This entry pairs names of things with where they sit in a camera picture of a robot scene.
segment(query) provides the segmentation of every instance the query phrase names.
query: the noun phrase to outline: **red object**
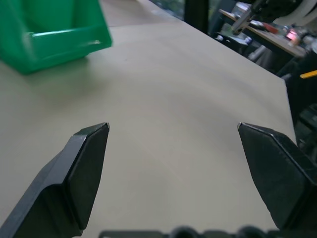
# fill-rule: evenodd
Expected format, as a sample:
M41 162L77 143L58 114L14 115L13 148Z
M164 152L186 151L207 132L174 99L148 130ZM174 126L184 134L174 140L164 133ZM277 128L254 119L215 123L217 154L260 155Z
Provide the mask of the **red object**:
M270 24L264 23L263 22L263 26L271 33L273 34L277 34L278 33L278 29L275 28L274 26L271 26Z

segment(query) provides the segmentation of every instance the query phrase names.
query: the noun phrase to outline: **table surface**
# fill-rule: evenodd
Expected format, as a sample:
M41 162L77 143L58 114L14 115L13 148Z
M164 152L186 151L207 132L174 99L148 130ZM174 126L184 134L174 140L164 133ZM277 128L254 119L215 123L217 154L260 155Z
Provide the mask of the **table surface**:
M0 63L0 224L73 133L107 121L82 237L274 228L236 127L245 121L294 140L284 81L146 0L102 5L113 47L29 76Z
M231 18L232 20L236 20L234 15L230 12L227 12L224 10L219 10L219 12L221 14ZM304 48L302 48L300 46L293 47L293 46L288 45L289 41L283 37L277 36L271 32L256 30L250 26L248 26L248 29L251 30L252 32L256 33L257 35L259 35L260 37L266 39L267 41L270 41L271 43L275 44L276 46L278 46L279 48L288 52L289 54L291 54L294 57L302 58L306 55L306 51Z

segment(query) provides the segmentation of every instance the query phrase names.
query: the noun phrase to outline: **machine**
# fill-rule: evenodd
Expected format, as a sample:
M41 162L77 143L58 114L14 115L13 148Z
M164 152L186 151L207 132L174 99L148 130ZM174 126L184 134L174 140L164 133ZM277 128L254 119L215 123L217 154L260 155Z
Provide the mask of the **machine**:
M305 26L310 31L317 30L317 0L239 0L251 4L249 9L232 26L234 34L252 21L279 25Z

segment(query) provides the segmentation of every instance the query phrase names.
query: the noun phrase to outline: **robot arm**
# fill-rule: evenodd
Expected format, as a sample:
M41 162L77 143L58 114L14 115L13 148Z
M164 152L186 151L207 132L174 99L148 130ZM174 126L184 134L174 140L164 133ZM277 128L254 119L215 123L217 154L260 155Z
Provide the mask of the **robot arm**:
M253 227L236 235L198 234L180 227L158 231L104 231L100 238L312 238L317 237L317 166L284 134L240 123L252 179L280 231ZM107 123L80 130L35 177L7 220L0 238L71 238L86 229L99 187Z
M279 25L296 24L311 31L317 30L317 0L241 0L251 4L249 9L232 26L234 34L252 20Z

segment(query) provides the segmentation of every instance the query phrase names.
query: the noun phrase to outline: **green plastic bin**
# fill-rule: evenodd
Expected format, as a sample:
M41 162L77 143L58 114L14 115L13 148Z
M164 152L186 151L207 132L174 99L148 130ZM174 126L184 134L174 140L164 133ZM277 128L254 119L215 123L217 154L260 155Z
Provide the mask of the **green plastic bin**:
M0 0L0 58L21 73L110 46L98 0Z

